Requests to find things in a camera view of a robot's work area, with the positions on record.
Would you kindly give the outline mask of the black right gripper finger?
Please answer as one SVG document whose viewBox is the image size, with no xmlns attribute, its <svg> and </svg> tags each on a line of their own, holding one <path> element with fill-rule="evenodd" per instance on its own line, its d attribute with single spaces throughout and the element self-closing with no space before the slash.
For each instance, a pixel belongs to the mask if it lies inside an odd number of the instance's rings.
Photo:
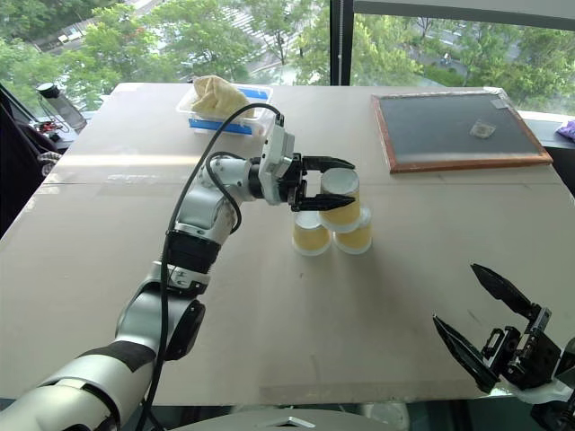
<svg viewBox="0 0 575 431">
<path fill-rule="evenodd" d="M 432 320 L 451 356 L 473 377 L 477 388 L 489 394 L 500 379 L 483 362 L 482 354 L 462 334 L 436 314 L 433 315 Z"/>
<path fill-rule="evenodd" d="M 471 270 L 481 286 L 495 299 L 502 301 L 508 308 L 528 320 L 534 320 L 540 306 L 528 300 L 509 280 L 490 268 L 473 263 Z"/>
</svg>

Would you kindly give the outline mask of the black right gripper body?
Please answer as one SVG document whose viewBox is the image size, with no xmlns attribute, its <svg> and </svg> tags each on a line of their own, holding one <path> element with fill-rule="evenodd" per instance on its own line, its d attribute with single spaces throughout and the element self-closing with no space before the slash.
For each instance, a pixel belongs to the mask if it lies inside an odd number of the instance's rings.
<svg viewBox="0 0 575 431">
<path fill-rule="evenodd" d="M 482 348 L 483 362 L 520 390 L 549 383 L 561 358 L 561 350 L 544 333 L 550 317 L 551 311 L 542 308 L 524 331 L 494 329 Z"/>
</svg>

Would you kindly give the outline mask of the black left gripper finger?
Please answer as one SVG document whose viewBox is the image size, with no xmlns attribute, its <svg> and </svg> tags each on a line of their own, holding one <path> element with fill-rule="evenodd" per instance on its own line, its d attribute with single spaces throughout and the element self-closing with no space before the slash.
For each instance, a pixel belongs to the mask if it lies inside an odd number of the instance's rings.
<svg viewBox="0 0 575 431">
<path fill-rule="evenodd" d="M 301 211 L 330 211 L 340 207 L 346 207 L 355 202 L 351 196 L 340 194 L 317 194 L 313 197 L 296 197 L 291 204 L 293 212 Z"/>
<path fill-rule="evenodd" d="M 303 168 L 305 172 L 324 173 L 330 169 L 354 170 L 355 165 L 346 160 L 330 156 L 304 156 Z"/>
</svg>

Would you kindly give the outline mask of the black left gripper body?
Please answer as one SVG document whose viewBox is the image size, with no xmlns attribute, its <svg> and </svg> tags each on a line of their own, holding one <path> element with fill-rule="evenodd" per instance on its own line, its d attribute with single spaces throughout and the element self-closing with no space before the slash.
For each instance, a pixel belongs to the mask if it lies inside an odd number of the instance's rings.
<svg viewBox="0 0 575 431">
<path fill-rule="evenodd" d="M 280 202 L 287 203 L 293 212 L 309 210 L 306 175 L 303 156 L 294 153 L 291 164 L 278 180 Z"/>
</svg>

